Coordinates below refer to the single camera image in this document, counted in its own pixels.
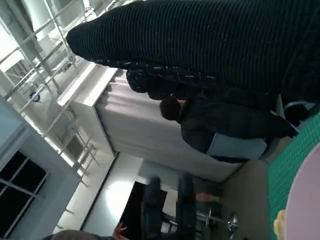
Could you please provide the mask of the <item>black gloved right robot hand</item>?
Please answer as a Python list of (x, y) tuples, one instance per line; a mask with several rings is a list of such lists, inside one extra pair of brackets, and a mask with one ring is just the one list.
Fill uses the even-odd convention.
[(320, 100), (317, 0), (138, 0), (73, 27), (66, 41), (104, 66)]

